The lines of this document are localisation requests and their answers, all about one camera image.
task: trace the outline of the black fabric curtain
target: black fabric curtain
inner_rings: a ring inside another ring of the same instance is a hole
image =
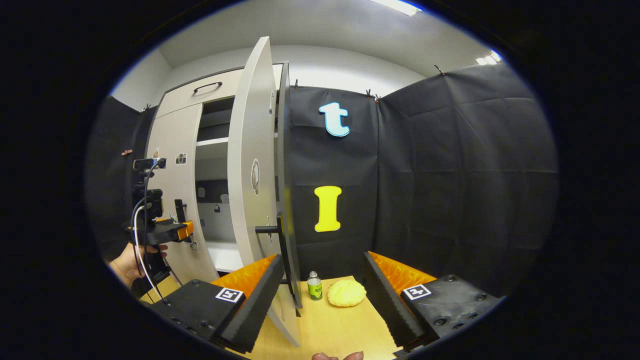
[[[156,107],[140,113],[112,96],[105,98],[86,149],[84,198],[102,257],[118,257],[129,241],[133,160],[145,156]],[[122,156],[125,150],[132,153]]]
[[[349,114],[342,138],[319,107]],[[290,166],[301,277],[362,274],[372,250],[499,297],[533,264],[552,223],[556,149],[534,94],[505,65],[436,76],[380,99],[291,89]],[[335,185],[338,231],[317,233],[314,189]]]
[[[342,125],[345,137],[330,135],[319,108],[337,102],[348,110]],[[325,279],[361,276],[362,253],[373,244],[378,191],[378,116],[374,99],[343,90],[291,88],[289,166],[293,184],[296,246],[300,274],[306,280],[311,270]],[[340,229],[318,233],[319,186],[338,186],[337,218]]]
[[[506,65],[435,76],[380,100],[373,251],[506,295],[533,264],[558,191],[534,94]]]

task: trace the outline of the human hand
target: human hand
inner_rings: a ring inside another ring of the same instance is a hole
[[[353,354],[347,355],[344,360],[362,360],[364,359],[364,352],[354,352]],[[340,360],[335,356],[327,356],[324,352],[319,352],[318,354],[314,354],[311,357],[311,360]]]
[[[144,254],[145,248],[143,246],[138,248],[140,249],[140,254]],[[168,248],[169,247],[167,245],[160,245],[160,250],[166,250]],[[157,253],[157,250],[153,248],[153,246],[147,245],[147,252],[155,254]],[[162,252],[162,257],[166,257],[166,253],[164,251]],[[136,265],[137,258],[138,255],[134,251],[134,245],[132,243],[128,243],[120,256],[109,263],[109,266],[113,272],[116,273],[120,281],[129,288],[135,279],[145,276],[145,271],[142,269],[142,264],[140,264],[139,260],[138,265]]]

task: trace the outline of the open cabinet door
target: open cabinet door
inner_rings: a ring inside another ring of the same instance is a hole
[[[152,158],[156,150],[162,158],[166,158],[166,168],[154,170],[154,177],[149,179],[149,189],[163,191],[163,218],[169,213],[175,216],[175,199],[182,200],[186,220],[198,221],[198,206],[195,194],[195,151],[198,121],[202,114],[202,104],[173,111],[154,120],[147,157]],[[183,154],[182,161],[176,159]],[[188,243],[167,243],[166,260],[180,282],[193,279],[211,282],[216,280],[218,272],[207,252],[207,244],[199,226],[193,229],[193,241],[197,244],[190,247]]]
[[[227,177],[229,207],[240,257],[245,265],[280,254],[277,234],[256,234],[256,226],[276,225],[276,85],[269,37],[262,37],[244,67],[229,125]],[[284,336],[299,346],[293,298],[281,285],[268,315]]]

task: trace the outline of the sticker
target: sticker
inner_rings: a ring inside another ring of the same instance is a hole
[[[175,156],[175,164],[176,165],[184,165],[187,163],[187,153],[181,152],[180,154]]]
[[[337,220],[338,195],[342,194],[342,189],[338,186],[320,186],[314,190],[314,194],[319,199],[318,223],[315,226],[317,232],[336,231],[340,229],[340,222]]]
[[[324,126],[333,136],[347,136],[349,127],[342,126],[343,116],[349,115],[347,109],[340,109],[340,104],[330,102],[327,105],[320,106],[320,112],[324,113]]]
[[[242,294],[243,292],[241,292],[240,290],[222,288],[222,290],[216,295],[216,299],[229,302],[238,302]]]
[[[403,291],[410,300],[419,299],[431,294],[429,289],[425,288],[424,285],[416,285],[411,288],[404,289]]]

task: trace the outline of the door handle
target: door handle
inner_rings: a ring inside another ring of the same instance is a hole
[[[206,84],[206,85],[202,85],[202,86],[200,86],[200,87],[197,87],[197,88],[193,89],[193,93],[195,94],[195,93],[197,93],[197,92],[198,92],[198,90],[199,90],[199,89],[204,88],[204,87],[207,87],[207,86],[211,86],[211,85],[218,85],[218,86],[222,86],[222,81],[217,81],[217,82],[215,82],[215,83]]]

